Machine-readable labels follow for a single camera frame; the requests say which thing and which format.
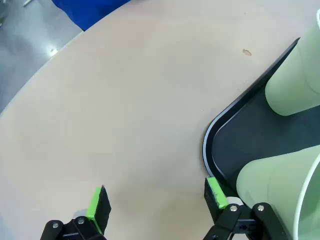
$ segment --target gray floor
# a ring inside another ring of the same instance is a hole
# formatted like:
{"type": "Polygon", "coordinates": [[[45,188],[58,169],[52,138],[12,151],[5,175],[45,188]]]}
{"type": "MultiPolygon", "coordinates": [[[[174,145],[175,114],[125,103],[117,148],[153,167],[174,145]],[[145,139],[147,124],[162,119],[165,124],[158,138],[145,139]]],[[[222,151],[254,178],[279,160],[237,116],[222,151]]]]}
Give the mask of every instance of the gray floor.
{"type": "Polygon", "coordinates": [[[82,30],[51,0],[0,0],[0,113],[21,87],[82,30]]]}

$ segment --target table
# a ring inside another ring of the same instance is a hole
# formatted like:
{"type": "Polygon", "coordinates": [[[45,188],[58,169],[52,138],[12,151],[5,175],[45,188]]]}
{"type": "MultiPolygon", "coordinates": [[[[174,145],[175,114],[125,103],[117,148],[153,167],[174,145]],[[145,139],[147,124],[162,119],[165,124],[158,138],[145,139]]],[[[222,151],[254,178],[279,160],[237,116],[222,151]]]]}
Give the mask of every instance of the table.
{"type": "Polygon", "coordinates": [[[107,239],[202,239],[212,225],[208,124],[318,7],[133,0],[81,33],[0,116],[1,239],[39,239],[48,220],[87,208],[101,184],[112,206],[107,239]]]}

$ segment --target light green cup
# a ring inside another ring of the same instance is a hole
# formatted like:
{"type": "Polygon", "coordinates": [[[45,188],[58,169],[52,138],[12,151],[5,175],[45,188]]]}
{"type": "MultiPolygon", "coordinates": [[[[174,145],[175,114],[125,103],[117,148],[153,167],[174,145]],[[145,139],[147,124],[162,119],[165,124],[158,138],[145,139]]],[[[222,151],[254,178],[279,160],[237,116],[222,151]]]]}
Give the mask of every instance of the light green cup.
{"type": "Polygon", "coordinates": [[[315,23],[266,84],[265,97],[282,116],[320,105],[320,9],[315,23]]]}
{"type": "Polygon", "coordinates": [[[269,203],[293,240],[320,239],[320,145],[249,162],[236,182],[252,208],[269,203]]]}

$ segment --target blue cloth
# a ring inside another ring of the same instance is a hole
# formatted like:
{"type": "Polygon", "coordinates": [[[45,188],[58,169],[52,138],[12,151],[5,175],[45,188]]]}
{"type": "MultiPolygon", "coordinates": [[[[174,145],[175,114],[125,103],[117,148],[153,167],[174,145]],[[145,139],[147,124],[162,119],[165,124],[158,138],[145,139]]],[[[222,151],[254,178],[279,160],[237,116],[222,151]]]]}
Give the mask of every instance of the blue cloth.
{"type": "Polygon", "coordinates": [[[130,0],[52,0],[82,30],[87,30],[100,19],[130,0]]]}

